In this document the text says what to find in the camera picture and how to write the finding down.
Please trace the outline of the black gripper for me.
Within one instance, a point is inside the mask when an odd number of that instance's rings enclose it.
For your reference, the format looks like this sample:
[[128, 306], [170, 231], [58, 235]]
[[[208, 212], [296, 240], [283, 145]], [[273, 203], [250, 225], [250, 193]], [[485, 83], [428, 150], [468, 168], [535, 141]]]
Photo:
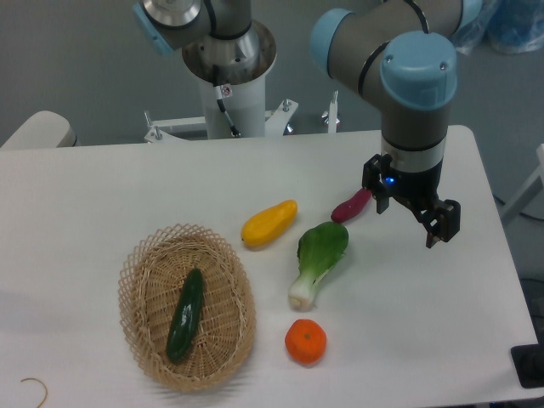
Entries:
[[391, 144], [381, 146], [363, 166], [362, 187], [371, 192], [377, 213], [384, 213], [393, 197], [418, 212], [418, 222], [427, 231], [426, 247], [448, 242], [460, 230], [461, 204], [438, 199], [437, 189], [445, 146], [426, 150], [402, 150]]

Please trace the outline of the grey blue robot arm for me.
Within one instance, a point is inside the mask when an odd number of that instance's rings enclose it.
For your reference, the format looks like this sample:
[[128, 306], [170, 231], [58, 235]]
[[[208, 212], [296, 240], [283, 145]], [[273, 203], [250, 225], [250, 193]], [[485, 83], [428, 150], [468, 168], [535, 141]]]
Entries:
[[[480, 9], [478, 1], [387, 1], [365, 15], [335, 8], [310, 36], [320, 69], [380, 111], [381, 150], [364, 165], [363, 187], [379, 213], [390, 200], [408, 208], [429, 245], [460, 229], [460, 204], [437, 189], [457, 88], [451, 36]], [[133, 15], [160, 54], [180, 52], [199, 79], [210, 138], [264, 136], [276, 46], [248, 1], [138, 1]]]

